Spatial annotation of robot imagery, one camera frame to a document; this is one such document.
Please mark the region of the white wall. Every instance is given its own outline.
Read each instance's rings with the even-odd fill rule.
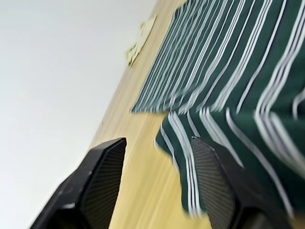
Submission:
[[[81,162],[155,0],[0,0],[0,228]]]

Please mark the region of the striped fabric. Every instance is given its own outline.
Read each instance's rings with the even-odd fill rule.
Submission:
[[[204,211],[191,136],[227,147],[292,216],[305,210],[305,0],[188,0],[132,112],[170,111],[156,145]]]

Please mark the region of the wooden surface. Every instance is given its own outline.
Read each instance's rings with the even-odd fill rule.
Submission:
[[[92,141],[94,147],[127,138],[120,192],[110,229],[209,229],[207,216],[192,219],[181,205],[179,175],[171,159],[153,147],[164,114],[131,114],[172,13],[184,0],[157,0],[157,19],[132,68],[127,68]]]

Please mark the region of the black mesh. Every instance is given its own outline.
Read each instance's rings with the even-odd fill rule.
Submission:
[[[213,229],[228,229],[234,212],[234,194],[226,183],[212,148],[193,139],[192,148],[200,194]]]
[[[125,146],[121,142],[105,152],[84,193],[80,210],[92,229],[109,227],[121,182]]]

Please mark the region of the green fabric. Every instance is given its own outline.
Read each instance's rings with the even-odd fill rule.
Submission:
[[[155,141],[191,216],[204,211],[194,135],[227,147],[290,215],[305,209],[304,37],[304,0],[188,0],[173,14],[132,112],[170,111]]]

